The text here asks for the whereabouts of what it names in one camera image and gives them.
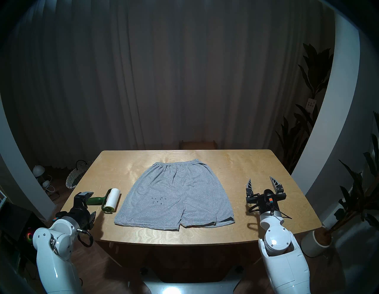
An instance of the white planter pot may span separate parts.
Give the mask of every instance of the white planter pot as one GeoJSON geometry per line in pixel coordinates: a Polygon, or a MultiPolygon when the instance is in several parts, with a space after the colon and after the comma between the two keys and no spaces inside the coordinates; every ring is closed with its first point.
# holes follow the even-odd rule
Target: white planter pot
{"type": "Polygon", "coordinates": [[[315,231],[309,232],[302,240],[301,240],[301,250],[305,255],[309,257],[316,257],[326,251],[329,247],[321,245],[316,241],[315,231]]]}

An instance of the table top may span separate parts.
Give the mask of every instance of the table top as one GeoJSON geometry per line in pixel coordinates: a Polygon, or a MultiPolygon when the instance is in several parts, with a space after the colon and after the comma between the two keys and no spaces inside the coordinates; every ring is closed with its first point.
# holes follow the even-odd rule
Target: table top
{"type": "Polygon", "coordinates": [[[84,191],[103,197],[108,189],[118,188],[121,196],[115,213],[105,214],[100,206],[88,206],[96,211],[91,234],[96,241],[148,245],[216,245],[257,241],[265,232],[259,226],[259,213],[247,212],[246,184],[251,178],[254,193],[273,189],[270,176],[283,185],[287,198],[279,208],[292,219],[283,226],[292,233],[310,231],[321,222],[300,188],[271,150],[131,150],[103,151],[75,187],[63,206],[72,207],[74,196],[84,191]],[[155,162],[179,162],[199,159],[215,173],[224,187],[234,211],[235,223],[218,228],[184,228],[161,231],[148,228],[119,226],[114,217],[128,192],[140,175],[155,162]]]}

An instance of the basket handle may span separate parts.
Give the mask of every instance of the basket handle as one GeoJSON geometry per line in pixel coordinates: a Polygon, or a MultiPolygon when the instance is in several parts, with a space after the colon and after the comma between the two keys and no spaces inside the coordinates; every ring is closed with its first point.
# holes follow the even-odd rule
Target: basket handle
{"type": "Polygon", "coordinates": [[[79,167],[78,167],[78,162],[79,162],[79,161],[84,161],[85,164],[88,164],[85,160],[83,160],[83,159],[79,159],[79,160],[75,163],[75,165],[76,165],[76,170],[78,170],[78,168],[79,168],[79,167]]]}

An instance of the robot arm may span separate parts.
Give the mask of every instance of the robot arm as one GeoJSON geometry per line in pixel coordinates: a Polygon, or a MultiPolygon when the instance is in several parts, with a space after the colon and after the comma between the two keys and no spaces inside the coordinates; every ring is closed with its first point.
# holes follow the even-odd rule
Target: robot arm
{"type": "Polygon", "coordinates": [[[266,230],[258,240],[267,275],[275,293],[309,294],[309,268],[294,235],[282,226],[284,219],[278,201],[286,198],[283,187],[270,177],[276,194],[266,189],[263,195],[253,194],[251,180],[246,185],[247,203],[259,207],[260,226],[266,230]]]}
{"type": "Polygon", "coordinates": [[[47,293],[82,293],[81,282],[75,266],[70,262],[73,242],[79,233],[90,236],[95,214],[89,214],[86,200],[92,192],[79,193],[74,197],[74,206],[69,213],[62,212],[62,218],[49,228],[39,228],[33,234],[33,246],[37,250],[37,267],[42,285],[47,293]]]}

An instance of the curtain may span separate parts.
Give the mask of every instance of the curtain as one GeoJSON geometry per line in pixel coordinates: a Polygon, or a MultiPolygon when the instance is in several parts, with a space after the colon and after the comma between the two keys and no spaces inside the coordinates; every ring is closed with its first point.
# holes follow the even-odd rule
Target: curtain
{"type": "Polygon", "coordinates": [[[39,0],[2,46],[0,92],[42,165],[181,140],[277,151],[309,95],[303,42],[333,50],[317,0],[39,0]]]}

